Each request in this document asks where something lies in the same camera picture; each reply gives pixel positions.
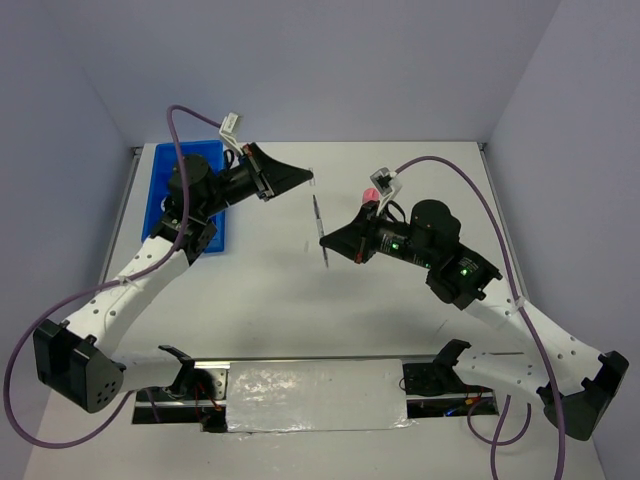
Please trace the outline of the grey ballpoint pen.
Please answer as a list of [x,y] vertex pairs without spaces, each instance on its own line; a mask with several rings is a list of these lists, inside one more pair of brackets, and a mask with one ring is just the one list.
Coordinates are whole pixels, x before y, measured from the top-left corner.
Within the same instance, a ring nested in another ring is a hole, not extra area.
[[[319,239],[322,239],[324,237],[324,226],[323,226],[323,221],[322,221],[322,218],[321,218],[321,212],[320,212],[318,200],[317,200],[317,197],[316,197],[315,194],[312,194],[312,203],[313,203],[313,210],[314,210],[314,216],[315,216],[318,236],[319,236]],[[328,253],[327,253],[326,247],[323,247],[321,245],[321,250],[322,250],[322,257],[323,257],[324,265],[325,265],[326,269],[329,269],[329,258],[328,258]]]

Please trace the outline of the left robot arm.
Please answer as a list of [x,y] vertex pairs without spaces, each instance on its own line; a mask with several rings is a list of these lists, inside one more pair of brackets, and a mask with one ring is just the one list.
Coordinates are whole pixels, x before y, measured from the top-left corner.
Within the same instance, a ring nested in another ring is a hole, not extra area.
[[239,164],[214,171],[184,156],[168,182],[165,210],[134,258],[83,307],[60,322],[44,319],[33,333],[41,383],[88,413],[124,391],[158,386],[172,398],[196,385],[194,360],[170,345],[117,357],[118,346],[154,299],[202,255],[217,228],[213,217],[251,196],[268,201],[312,180],[310,170],[244,145]]

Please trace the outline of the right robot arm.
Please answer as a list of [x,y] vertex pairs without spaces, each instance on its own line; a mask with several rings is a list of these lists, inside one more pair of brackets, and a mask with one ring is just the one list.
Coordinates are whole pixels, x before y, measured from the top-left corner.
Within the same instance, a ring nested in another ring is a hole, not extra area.
[[461,224],[437,200],[422,200],[408,222],[363,204],[352,222],[323,236],[322,247],[356,264],[375,254],[427,269],[426,284],[443,303],[481,321],[511,341],[513,356],[492,355],[468,340],[448,341],[431,363],[404,369],[408,393],[436,396],[484,386],[537,406],[566,434],[591,438],[629,368],[616,351],[601,353],[569,334],[524,298],[498,268],[459,240]]

